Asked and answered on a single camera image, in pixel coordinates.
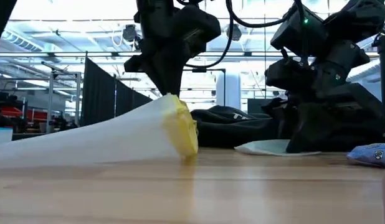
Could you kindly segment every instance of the table surface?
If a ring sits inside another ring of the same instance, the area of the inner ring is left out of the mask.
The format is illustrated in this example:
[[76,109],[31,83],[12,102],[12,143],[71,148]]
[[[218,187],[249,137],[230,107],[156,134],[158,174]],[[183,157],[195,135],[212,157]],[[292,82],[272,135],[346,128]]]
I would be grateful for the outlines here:
[[185,164],[0,169],[0,224],[382,223],[382,174],[344,154],[209,149]]

